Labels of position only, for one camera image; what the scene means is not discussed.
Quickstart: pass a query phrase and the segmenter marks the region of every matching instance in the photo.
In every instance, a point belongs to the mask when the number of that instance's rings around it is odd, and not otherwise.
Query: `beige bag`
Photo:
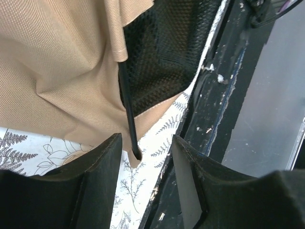
[[[123,27],[153,0],[1,0],[0,126],[97,146],[122,133],[133,167],[118,64]],[[138,139],[175,96],[135,118]]]

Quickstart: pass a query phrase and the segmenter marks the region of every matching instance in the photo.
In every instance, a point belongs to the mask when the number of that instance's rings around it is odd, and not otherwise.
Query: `white surface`
[[[168,154],[172,136],[187,107],[225,3],[226,0],[223,0],[214,20],[193,82],[165,115],[140,139],[139,147],[143,151],[143,160],[138,168],[130,168],[127,154],[123,151],[111,229],[138,228],[149,200],[153,200],[157,192],[154,186]],[[27,176],[43,175],[88,150],[89,147],[78,143],[0,127],[0,169],[11,169]]]

